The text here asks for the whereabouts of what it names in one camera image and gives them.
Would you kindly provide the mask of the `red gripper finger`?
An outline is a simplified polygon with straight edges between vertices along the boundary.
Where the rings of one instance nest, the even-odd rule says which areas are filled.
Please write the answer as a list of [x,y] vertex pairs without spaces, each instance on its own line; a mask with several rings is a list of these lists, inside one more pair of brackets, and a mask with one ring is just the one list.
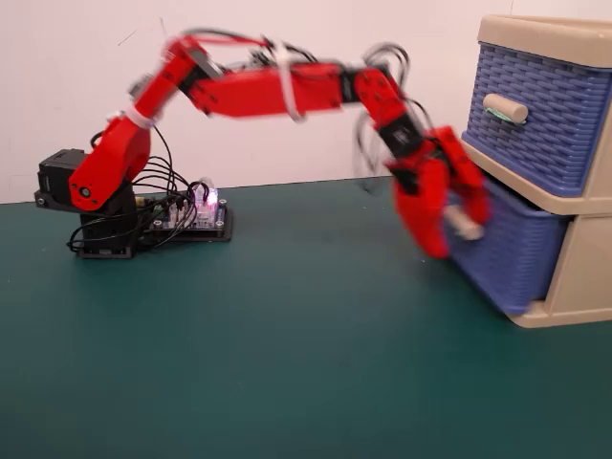
[[419,186],[414,194],[399,183],[393,184],[395,209],[423,252],[433,258],[448,257],[448,243],[443,231],[443,208],[446,193],[430,186]]
[[450,126],[437,128],[436,139],[448,161],[451,189],[462,198],[468,217],[476,224],[484,225],[490,217],[490,203],[480,168],[471,160]]

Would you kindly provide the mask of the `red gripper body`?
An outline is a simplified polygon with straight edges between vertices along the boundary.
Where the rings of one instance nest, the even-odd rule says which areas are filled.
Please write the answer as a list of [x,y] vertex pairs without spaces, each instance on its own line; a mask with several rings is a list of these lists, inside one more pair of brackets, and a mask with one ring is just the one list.
[[395,195],[446,195],[448,160],[442,141],[426,136],[414,152],[384,162],[391,173]]

